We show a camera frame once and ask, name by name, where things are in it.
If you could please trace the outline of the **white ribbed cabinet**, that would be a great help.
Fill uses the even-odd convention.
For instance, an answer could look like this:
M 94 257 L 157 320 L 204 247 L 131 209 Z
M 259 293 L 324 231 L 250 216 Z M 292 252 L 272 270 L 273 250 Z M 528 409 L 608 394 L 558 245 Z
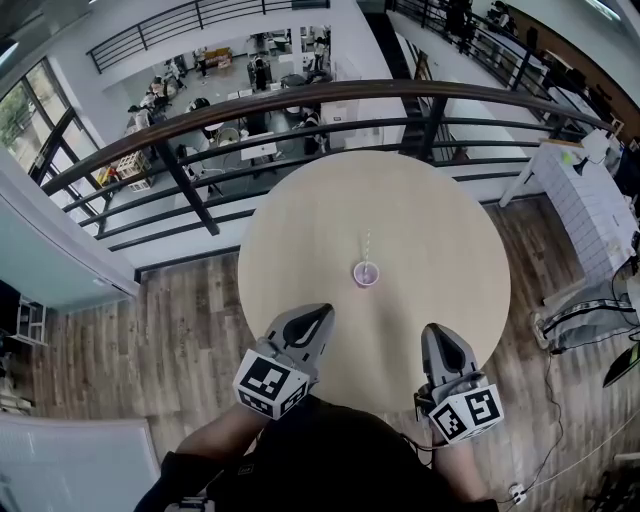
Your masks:
M 144 419 L 0 413 L 0 512 L 132 512 L 158 477 Z

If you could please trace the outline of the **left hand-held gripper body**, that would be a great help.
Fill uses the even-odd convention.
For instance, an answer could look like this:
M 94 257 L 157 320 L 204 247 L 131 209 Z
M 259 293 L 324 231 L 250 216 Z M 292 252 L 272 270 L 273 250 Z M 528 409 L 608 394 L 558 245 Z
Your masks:
M 316 383 L 316 342 L 293 344 L 273 334 L 249 349 L 233 380 L 236 399 L 270 419 L 280 419 L 306 397 Z

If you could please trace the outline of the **person's black clothing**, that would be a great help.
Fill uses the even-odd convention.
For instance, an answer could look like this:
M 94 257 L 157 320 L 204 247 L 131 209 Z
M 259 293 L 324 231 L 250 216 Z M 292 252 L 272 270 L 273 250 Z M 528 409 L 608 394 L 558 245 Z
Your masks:
M 372 414 L 308 396 L 241 457 L 170 451 L 134 512 L 498 512 L 465 503 Z

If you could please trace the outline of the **person's left forearm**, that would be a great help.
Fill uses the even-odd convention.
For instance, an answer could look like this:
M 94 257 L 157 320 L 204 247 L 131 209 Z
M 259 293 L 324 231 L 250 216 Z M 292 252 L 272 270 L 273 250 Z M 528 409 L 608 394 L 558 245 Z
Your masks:
M 237 403 L 187 436 L 176 452 L 218 461 L 232 460 L 248 451 L 269 422 L 269 417 Z

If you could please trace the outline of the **white tiled table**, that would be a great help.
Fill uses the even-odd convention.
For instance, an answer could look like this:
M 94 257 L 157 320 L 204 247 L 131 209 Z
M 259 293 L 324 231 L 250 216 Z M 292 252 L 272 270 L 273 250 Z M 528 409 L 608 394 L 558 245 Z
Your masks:
M 563 162 L 563 154 L 572 162 Z M 584 156 L 583 147 L 544 140 L 524 169 L 502 195 L 506 206 L 529 181 L 538 183 L 570 238 L 589 284 L 609 280 L 635 254 L 633 235 L 637 221 L 606 167 L 590 162 L 583 175 L 573 169 Z

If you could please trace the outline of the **black chair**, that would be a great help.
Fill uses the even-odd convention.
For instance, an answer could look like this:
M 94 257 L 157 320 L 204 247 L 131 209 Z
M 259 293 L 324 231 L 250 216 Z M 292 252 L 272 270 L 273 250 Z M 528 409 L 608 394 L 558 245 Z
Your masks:
M 605 471 L 600 489 L 585 495 L 587 512 L 640 512 L 640 468 Z

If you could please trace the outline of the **light wooden crate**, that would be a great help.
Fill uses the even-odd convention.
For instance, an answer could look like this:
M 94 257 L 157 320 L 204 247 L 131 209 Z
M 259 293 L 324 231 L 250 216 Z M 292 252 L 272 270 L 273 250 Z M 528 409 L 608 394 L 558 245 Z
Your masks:
M 115 172 L 120 179 L 134 178 L 134 181 L 128 184 L 133 192 L 149 190 L 151 188 L 151 179 L 143 177 L 143 174 L 151 170 L 151 163 L 142 151 L 136 151 L 127 156 L 122 157 Z

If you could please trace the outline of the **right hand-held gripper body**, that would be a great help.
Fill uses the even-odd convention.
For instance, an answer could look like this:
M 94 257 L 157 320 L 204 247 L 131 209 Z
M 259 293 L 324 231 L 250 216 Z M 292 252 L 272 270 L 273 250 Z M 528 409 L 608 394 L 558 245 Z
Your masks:
M 497 386 L 483 372 L 472 372 L 437 387 L 424 385 L 414 394 L 419 421 L 429 421 L 445 445 L 478 436 L 503 420 Z

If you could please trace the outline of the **white box device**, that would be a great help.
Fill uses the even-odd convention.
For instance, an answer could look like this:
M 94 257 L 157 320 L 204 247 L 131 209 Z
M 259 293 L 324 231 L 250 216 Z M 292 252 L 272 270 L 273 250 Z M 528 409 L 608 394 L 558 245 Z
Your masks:
M 584 156 L 589 161 L 596 164 L 604 161 L 610 147 L 608 135 L 609 133 L 602 129 L 594 129 L 581 140 Z

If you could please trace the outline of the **small white rack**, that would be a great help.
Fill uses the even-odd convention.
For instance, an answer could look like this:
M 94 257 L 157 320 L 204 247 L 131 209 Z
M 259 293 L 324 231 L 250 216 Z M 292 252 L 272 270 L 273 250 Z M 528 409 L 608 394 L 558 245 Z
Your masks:
M 29 345 L 45 345 L 47 308 L 20 296 L 14 338 Z

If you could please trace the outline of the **dark curved balcony railing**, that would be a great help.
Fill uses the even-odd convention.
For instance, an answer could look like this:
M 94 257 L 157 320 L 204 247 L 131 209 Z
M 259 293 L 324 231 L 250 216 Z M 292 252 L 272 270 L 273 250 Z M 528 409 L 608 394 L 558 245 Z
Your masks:
M 110 166 L 135 172 L 64 207 L 105 248 L 142 267 L 236 251 L 283 178 L 316 159 L 371 150 L 442 171 L 497 202 L 545 138 L 613 127 L 572 106 L 455 82 L 358 80 L 244 95 L 132 132 L 42 184 L 55 196 Z

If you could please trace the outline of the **person's right forearm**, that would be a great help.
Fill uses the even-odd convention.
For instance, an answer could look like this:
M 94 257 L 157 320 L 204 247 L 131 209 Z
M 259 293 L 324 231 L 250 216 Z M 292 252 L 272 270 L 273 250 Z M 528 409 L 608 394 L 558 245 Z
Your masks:
M 433 468 L 459 501 L 473 503 L 490 498 L 470 440 L 437 448 L 433 454 Z

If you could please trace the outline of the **red plastic cup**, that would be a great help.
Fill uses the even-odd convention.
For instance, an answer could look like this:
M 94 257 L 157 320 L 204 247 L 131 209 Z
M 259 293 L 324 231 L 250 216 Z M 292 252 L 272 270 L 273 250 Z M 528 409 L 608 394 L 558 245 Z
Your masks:
M 379 268 L 370 261 L 360 261 L 353 267 L 352 276 L 358 287 L 369 288 L 378 282 Z

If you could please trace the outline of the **black and green oval object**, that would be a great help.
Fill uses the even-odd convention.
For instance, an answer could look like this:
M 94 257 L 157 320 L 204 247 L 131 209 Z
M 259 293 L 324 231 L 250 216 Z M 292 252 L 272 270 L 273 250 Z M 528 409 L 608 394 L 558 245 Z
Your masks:
M 603 387 L 611 386 L 638 364 L 640 364 L 640 342 L 636 342 L 632 347 L 625 350 L 612 363 L 605 375 Z

